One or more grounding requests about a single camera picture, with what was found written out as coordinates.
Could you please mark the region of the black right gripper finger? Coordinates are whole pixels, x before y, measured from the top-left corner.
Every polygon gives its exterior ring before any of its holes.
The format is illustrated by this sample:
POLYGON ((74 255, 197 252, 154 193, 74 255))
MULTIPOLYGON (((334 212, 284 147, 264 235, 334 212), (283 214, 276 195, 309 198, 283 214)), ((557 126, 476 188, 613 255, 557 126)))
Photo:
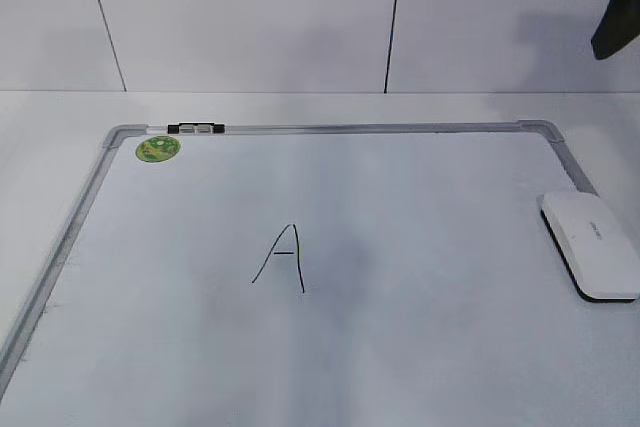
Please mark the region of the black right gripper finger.
POLYGON ((591 38, 596 60, 615 55, 639 36, 639 0, 609 0, 591 38))

